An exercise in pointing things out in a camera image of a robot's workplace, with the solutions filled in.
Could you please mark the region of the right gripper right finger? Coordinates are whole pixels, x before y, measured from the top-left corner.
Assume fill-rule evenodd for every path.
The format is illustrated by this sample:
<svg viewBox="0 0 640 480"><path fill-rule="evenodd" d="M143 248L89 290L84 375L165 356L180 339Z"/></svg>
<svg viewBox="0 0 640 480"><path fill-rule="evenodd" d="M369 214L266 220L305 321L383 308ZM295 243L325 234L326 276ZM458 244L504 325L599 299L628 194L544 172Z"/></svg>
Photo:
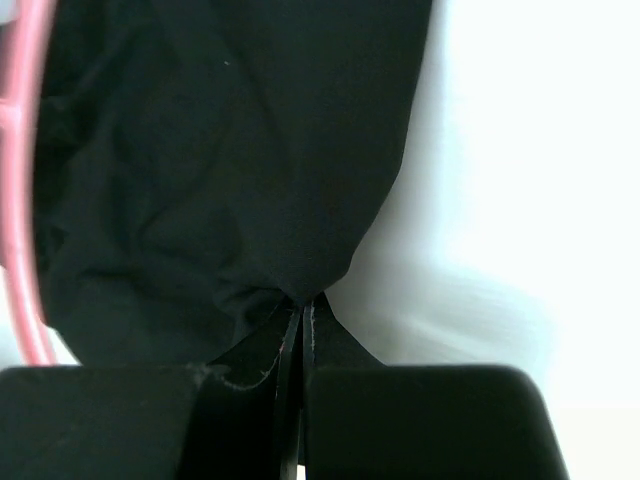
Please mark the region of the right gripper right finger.
<svg viewBox="0 0 640 480"><path fill-rule="evenodd" d="M335 318L302 313L310 479L564 479L541 394L497 365L388 366Z"/></svg>

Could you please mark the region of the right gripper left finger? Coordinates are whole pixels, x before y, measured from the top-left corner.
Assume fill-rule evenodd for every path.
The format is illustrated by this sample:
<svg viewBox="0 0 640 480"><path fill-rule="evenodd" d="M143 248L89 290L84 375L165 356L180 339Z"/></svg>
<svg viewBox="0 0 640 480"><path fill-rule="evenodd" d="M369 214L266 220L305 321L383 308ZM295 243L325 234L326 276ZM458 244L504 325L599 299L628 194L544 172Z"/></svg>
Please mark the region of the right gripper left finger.
<svg viewBox="0 0 640 480"><path fill-rule="evenodd" d="M209 364L22 367L1 375L5 479L292 479L297 309Z"/></svg>

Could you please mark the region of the black trousers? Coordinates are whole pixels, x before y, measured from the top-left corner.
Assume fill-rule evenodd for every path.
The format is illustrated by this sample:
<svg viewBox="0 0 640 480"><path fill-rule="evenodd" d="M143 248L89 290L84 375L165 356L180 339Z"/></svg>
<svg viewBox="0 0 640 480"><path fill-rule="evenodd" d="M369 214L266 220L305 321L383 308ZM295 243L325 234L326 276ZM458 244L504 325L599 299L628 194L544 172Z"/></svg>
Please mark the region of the black trousers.
<svg viewBox="0 0 640 480"><path fill-rule="evenodd" d="M427 1L62 1L34 174L84 365L207 362L347 272L401 166Z"/></svg>

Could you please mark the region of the pink clothes hanger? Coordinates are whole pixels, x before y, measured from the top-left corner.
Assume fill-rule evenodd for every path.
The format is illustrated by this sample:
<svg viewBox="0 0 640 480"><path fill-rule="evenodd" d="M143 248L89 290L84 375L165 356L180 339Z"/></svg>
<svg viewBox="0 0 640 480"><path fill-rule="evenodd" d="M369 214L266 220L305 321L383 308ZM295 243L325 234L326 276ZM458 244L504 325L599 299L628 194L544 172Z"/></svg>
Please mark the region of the pink clothes hanger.
<svg viewBox="0 0 640 480"><path fill-rule="evenodd" d="M1 251L10 321L28 365L56 363L38 287L32 233L33 153L54 1L17 1L1 82Z"/></svg>

